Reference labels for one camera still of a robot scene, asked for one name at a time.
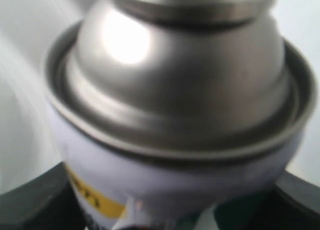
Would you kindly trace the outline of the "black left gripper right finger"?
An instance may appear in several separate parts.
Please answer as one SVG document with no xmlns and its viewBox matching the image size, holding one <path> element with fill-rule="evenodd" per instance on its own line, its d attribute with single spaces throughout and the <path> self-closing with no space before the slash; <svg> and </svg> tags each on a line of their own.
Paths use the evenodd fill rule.
<svg viewBox="0 0 320 230">
<path fill-rule="evenodd" d="M 318 230 L 320 189 L 288 172 L 270 190 L 218 206 L 221 230 Z"/>
</svg>

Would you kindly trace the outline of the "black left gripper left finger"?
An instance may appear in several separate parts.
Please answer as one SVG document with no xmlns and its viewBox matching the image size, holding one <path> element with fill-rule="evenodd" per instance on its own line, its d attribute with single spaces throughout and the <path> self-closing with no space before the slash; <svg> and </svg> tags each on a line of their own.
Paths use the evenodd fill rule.
<svg viewBox="0 0 320 230">
<path fill-rule="evenodd" d="M 2 230 L 83 230 L 85 227 L 62 163 L 0 196 Z"/>
</svg>

